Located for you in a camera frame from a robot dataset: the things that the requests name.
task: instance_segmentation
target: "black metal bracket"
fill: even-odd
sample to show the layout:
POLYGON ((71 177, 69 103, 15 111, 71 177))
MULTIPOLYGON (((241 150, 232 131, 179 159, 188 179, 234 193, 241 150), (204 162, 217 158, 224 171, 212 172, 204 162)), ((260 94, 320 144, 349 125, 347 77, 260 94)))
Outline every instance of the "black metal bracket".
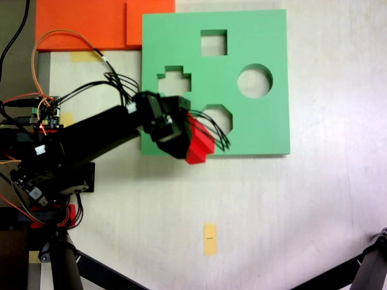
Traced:
POLYGON ((292 290, 382 290, 387 274, 387 228, 376 235, 364 252, 292 290))
POLYGON ((149 290, 81 251, 78 251, 77 265, 81 277, 105 290, 149 290))

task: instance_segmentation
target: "circular hole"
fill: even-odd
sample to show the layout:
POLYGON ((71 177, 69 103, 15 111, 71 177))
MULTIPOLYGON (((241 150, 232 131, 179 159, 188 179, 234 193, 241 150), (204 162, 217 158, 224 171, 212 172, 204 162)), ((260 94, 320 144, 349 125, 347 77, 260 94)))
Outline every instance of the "circular hole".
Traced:
POLYGON ((238 88, 248 98, 264 97, 272 86, 273 76, 263 65, 248 65, 238 77, 238 88))

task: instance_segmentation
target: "square hole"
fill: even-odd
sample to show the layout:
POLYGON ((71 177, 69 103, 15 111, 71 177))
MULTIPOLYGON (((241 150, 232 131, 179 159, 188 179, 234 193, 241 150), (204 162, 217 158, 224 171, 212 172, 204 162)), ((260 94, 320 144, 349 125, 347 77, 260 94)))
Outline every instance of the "square hole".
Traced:
POLYGON ((201 56, 227 55, 227 30, 200 31, 201 56))

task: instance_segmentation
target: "orange foam board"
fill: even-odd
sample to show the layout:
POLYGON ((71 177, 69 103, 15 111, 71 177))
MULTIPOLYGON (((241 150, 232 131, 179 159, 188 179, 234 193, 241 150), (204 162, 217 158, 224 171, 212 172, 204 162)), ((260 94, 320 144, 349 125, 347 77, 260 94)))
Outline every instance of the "orange foam board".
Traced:
MULTIPOLYGON (((142 14, 174 11, 175 0, 37 0, 35 41, 50 30, 70 29, 100 50, 140 49, 142 14)), ((83 51, 90 47, 77 36, 56 33, 37 49, 83 51)))
POLYGON ((174 13, 175 0, 127 0, 126 46, 130 50, 141 49, 143 14, 174 13))

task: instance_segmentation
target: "yellow tape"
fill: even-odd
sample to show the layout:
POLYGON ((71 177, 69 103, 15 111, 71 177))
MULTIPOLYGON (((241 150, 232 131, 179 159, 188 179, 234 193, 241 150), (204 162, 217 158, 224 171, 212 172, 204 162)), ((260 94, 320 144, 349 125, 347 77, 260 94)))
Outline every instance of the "yellow tape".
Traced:
POLYGON ((204 255, 215 255, 217 252, 216 225, 204 224, 204 255))
POLYGON ((30 251, 29 255, 30 255, 30 259, 29 259, 30 264, 40 264, 41 263, 41 261, 38 258, 39 251, 30 251))
POLYGON ((101 62, 101 57, 95 51, 72 51, 70 52, 72 62, 101 62))
POLYGON ((74 124, 74 114, 73 113, 66 113, 61 112, 60 113, 60 124, 63 125, 63 127, 68 127, 74 124))

